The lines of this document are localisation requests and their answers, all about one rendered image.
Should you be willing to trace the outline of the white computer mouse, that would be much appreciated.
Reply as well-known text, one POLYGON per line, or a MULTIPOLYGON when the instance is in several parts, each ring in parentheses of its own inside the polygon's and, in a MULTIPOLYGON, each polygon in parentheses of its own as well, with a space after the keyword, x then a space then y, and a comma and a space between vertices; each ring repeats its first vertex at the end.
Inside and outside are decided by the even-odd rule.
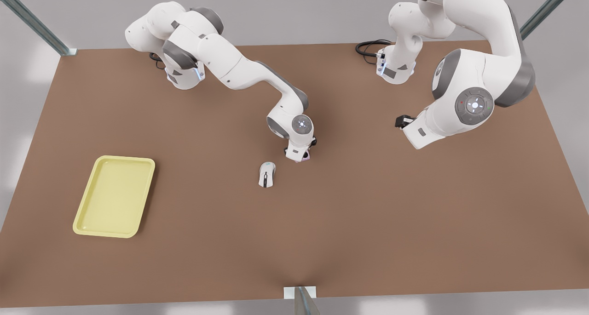
POLYGON ((259 186, 272 187, 274 183, 274 173, 276 172, 276 165, 273 162, 264 162, 260 166, 259 186))

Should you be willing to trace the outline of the yellow rectangular tray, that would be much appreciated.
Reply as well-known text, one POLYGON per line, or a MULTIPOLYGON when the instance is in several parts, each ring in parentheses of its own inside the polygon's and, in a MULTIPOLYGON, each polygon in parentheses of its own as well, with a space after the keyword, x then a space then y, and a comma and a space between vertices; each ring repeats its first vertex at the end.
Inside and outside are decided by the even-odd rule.
POLYGON ((97 158, 72 223, 74 233, 133 237, 139 230, 155 167, 149 158, 97 158))

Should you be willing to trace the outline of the silver frame post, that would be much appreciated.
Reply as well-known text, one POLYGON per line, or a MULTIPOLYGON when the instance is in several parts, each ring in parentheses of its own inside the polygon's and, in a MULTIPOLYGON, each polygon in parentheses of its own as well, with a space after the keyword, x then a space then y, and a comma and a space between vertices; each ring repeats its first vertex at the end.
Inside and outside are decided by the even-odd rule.
POLYGON ((316 286, 284 287, 283 298, 294 300, 294 315, 321 315, 315 304, 316 286))
POLYGON ((8 7, 19 19, 32 29, 42 40, 47 43, 62 57, 73 57, 77 54, 77 49, 68 47, 46 27, 20 0, 0 0, 8 7))
POLYGON ((520 34, 525 40, 564 0, 546 0, 521 26, 520 34))

